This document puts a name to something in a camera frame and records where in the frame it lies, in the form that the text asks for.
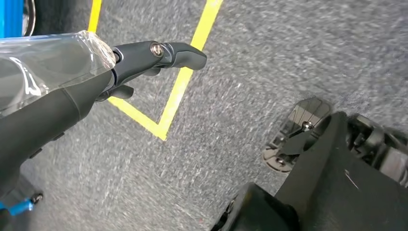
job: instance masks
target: blue frame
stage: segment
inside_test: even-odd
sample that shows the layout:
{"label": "blue frame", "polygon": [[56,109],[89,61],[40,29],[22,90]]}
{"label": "blue frame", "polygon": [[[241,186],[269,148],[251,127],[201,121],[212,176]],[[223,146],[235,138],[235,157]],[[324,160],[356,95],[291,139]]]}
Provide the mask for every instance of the blue frame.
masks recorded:
{"label": "blue frame", "polygon": [[23,36],[24,0],[0,0],[0,38]]}

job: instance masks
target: black plastic part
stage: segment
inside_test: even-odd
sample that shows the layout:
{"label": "black plastic part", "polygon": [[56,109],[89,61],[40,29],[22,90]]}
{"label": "black plastic part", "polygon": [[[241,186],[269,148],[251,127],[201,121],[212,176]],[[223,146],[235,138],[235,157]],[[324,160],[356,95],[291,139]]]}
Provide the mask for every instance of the black plastic part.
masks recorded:
{"label": "black plastic part", "polygon": [[157,42],[136,42],[112,48],[114,53],[119,57],[119,62],[116,63],[113,69],[116,77],[116,86],[121,86],[135,77],[140,76],[161,60],[161,58],[153,55],[151,51],[152,43]]}
{"label": "black plastic part", "polygon": [[12,188],[13,172],[46,143],[83,119],[109,82],[110,71],[58,89],[0,119],[0,198]]}
{"label": "black plastic part", "polygon": [[[279,172],[291,171],[297,156],[303,151],[303,146],[297,145],[296,139],[298,137],[296,135],[306,130],[305,124],[310,126],[308,129],[318,125],[323,118],[331,114],[331,107],[328,102],[317,97],[298,102],[284,121],[279,132],[262,152],[262,159],[267,166]],[[295,145],[284,146],[288,139],[294,136],[295,138],[291,142]]]}
{"label": "black plastic part", "polygon": [[192,70],[200,70],[207,62],[207,56],[204,53],[186,43],[163,43],[162,47],[166,52],[157,64],[160,68],[188,67]]}
{"label": "black plastic part", "polygon": [[119,86],[119,87],[113,89],[110,92],[110,96],[114,96],[116,98],[126,100],[126,99],[129,99],[130,97],[132,97],[133,91],[134,91],[133,88],[131,88],[129,86],[126,86],[126,85],[122,85],[122,86]]}
{"label": "black plastic part", "polygon": [[321,135],[275,197],[296,210],[301,230],[408,230],[408,190],[348,150],[347,124],[337,112],[315,128]]}
{"label": "black plastic part", "polygon": [[293,208],[254,183],[248,183],[228,204],[211,231],[298,231]]}

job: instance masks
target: caster wheel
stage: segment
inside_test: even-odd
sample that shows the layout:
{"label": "caster wheel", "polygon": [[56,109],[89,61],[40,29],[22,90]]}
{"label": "caster wheel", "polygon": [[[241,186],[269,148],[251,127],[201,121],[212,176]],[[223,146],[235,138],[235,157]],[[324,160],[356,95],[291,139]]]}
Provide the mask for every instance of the caster wheel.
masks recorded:
{"label": "caster wheel", "polygon": [[42,199],[44,198],[44,195],[42,194],[42,193],[37,193],[37,194],[34,194],[31,198],[30,198],[30,201],[33,203],[33,204],[38,204],[38,202],[40,202],[40,201],[42,201]]}

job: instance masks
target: clear plastic wrap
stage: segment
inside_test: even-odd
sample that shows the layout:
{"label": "clear plastic wrap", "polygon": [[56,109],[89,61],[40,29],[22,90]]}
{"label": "clear plastic wrap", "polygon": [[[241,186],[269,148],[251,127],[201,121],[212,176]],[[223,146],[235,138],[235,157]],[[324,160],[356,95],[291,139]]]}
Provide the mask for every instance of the clear plastic wrap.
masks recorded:
{"label": "clear plastic wrap", "polygon": [[111,48],[88,31],[0,39],[0,118],[114,66]]}

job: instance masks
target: gray carpet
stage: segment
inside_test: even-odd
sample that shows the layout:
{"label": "gray carpet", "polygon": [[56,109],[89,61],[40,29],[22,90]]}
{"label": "gray carpet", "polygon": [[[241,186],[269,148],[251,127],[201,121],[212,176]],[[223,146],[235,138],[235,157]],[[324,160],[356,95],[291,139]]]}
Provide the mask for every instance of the gray carpet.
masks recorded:
{"label": "gray carpet", "polygon": [[[105,0],[98,34],[110,45],[190,42],[202,0]],[[66,5],[64,31],[87,27],[90,2]],[[317,95],[408,131],[408,3],[401,0],[224,0],[163,142],[108,102],[22,172],[46,192],[30,230],[207,230],[236,190],[275,193],[285,175],[261,150],[298,100]],[[159,119],[177,75],[131,86]]]}

